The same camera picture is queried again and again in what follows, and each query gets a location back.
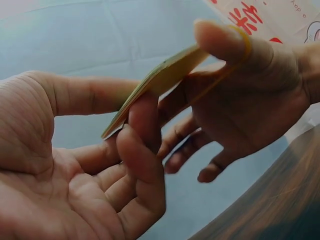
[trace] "yellow rubber band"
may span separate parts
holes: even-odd
[[[176,113],[179,114],[181,113],[183,110],[185,110],[186,108],[188,108],[189,106],[191,106],[192,104],[194,104],[196,101],[198,101],[199,99],[201,99],[204,95],[206,95],[210,90],[212,90],[218,83],[220,83],[223,79],[225,79],[227,76],[229,76],[231,73],[233,73],[235,70],[237,70],[239,67],[241,67],[241,65],[248,59],[248,57],[251,54],[252,51],[252,45],[249,39],[249,36],[242,31],[240,28],[233,26],[233,25],[228,25],[229,28],[232,28],[234,30],[236,30],[243,38],[244,40],[244,45],[245,45],[245,49],[244,49],[244,55],[243,58],[237,63],[237,64],[233,64],[233,65],[225,65],[224,67],[222,67],[221,69],[217,70],[215,73],[219,76],[210,86],[208,86],[205,90],[203,90],[202,92],[200,92],[199,95],[197,95],[195,98],[193,98],[191,101],[189,101],[187,103],[186,106],[184,106],[179,112]],[[166,122],[164,122],[162,124],[161,127],[163,127],[165,124],[167,124],[168,121],[170,121],[171,119],[168,119]]]

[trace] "left hand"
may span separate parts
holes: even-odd
[[[136,85],[44,72],[0,82],[1,239],[135,240],[164,214],[156,97],[102,144],[52,147],[56,116],[114,112]]]

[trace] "right hand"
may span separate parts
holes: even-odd
[[[225,62],[232,65],[244,55],[243,38],[228,27],[200,21],[195,24],[195,38],[203,50],[221,61],[190,74],[159,103],[162,123],[216,81],[215,71]],[[223,150],[198,176],[200,182],[211,182],[234,161],[280,138],[310,106],[304,48],[249,39],[248,60],[192,104],[191,115],[163,138],[161,159],[187,138],[166,162],[167,173],[176,173],[195,152],[215,141]]]

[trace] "fingernail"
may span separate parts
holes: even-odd
[[[197,18],[196,20],[193,21],[193,25],[196,25],[196,24],[203,22],[203,21],[205,21],[205,20],[202,18]]]
[[[242,35],[235,29],[236,27],[226,25],[226,24],[219,24],[211,19],[207,20],[207,19],[201,19],[201,18],[196,19],[193,22],[193,25],[197,25],[199,23],[210,24],[216,28],[218,27],[224,30],[227,33],[227,37],[230,37],[233,40],[241,41],[243,39]]]
[[[229,33],[229,37],[231,39],[236,40],[236,41],[242,41],[243,40],[242,35],[235,28],[233,28],[231,26],[227,26],[226,29],[227,29],[227,31]]]

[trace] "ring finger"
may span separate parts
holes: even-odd
[[[193,132],[165,163],[165,172],[167,174],[177,173],[193,154],[210,142],[212,140],[204,131]]]

